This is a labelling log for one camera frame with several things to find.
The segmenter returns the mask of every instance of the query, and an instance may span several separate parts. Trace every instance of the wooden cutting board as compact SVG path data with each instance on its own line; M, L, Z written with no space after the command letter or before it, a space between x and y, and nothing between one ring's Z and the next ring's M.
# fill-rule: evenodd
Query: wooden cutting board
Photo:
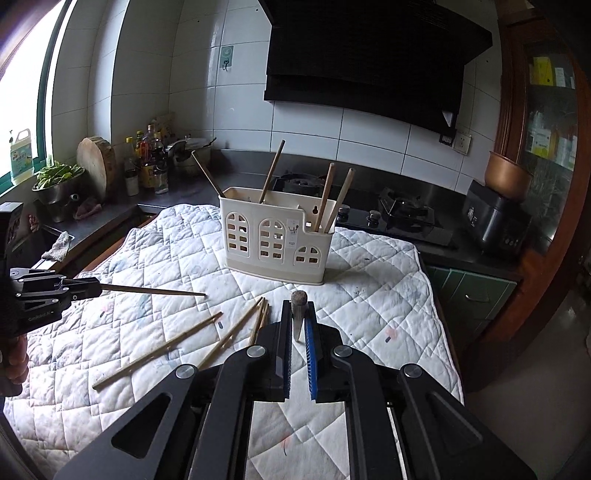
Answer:
M102 137L85 138L78 145L76 163L88 172L99 202L112 198L117 180L117 162L113 146Z

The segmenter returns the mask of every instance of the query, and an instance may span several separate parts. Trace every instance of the finger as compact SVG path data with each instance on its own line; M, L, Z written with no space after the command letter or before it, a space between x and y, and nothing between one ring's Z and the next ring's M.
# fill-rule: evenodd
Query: finger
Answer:
M10 367L6 367L5 372L6 376L9 380L14 380L20 377L25 371L28 370L28 361L29 356L25 355L24 361L18 365L11 365Z
M27 369L23 372L23 374L20 377L16 377L15 379L13 379L11 381L15 385L22 385L23 383L25 383L25 380L27 379L28 376L29 376L29 367L27 367Z
M21 335L16 345L12 347L8 354L8 360L11 365L19 365L25 361L25 355L27 354L27 336Z

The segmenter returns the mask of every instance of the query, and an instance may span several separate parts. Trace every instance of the cabinet handle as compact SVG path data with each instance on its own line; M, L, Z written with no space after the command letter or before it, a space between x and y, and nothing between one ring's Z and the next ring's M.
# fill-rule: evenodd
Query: cabinet handle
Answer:
M485 300L480 300L480 299L473 299L470 295L468 295L466 293L466 295L464 295L466 297L467 301L475 301L477 303L489 303L490 302L490 298L488 297L488 295L486 296Z

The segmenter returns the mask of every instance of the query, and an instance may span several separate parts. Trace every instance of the quilted mat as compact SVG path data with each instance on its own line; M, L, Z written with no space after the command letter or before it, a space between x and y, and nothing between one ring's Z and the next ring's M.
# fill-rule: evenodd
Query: quilted mat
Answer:
M74 302L61 321L29 334L30 374L5 414L27 452L51 478L76 452L181 363L198 364L259 296L277 321L283 300L300 286L225 268L222 223L214 206L177 205L124 244L94 271L102 283L202 291L206 298L104 292ZM433 294L410 243L337 228L325 284L301 286L318 321L376 363L415 362L456 398L462 386L437 317ZM216 312L219 322L187 338L167 356L101 392L105 374L149 352ZM214 361L248 343L254 317ZM290 399L257 403L252 419L249 480L349 477L342 403L310 400L305 344L293 342Z

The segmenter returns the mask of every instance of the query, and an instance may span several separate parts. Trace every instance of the metal screw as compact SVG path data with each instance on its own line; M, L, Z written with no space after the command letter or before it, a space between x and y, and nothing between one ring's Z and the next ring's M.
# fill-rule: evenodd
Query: metal screw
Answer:
M333 352L336 356L345 358L351 356L351 354L353 353L353 349L349 345L339 345L335 347Z
M250 358L259 358L260 356L265 355L266 351L267 351L267 349L261 345L252 345L252 347L248 348L248 350L246 351L246 354Z
M405 365L404 375L410 378L419 378L423 374L423 369L415 364Z
M192 365L181 365L175 373L177 378L190 378L195 374L195 367Z

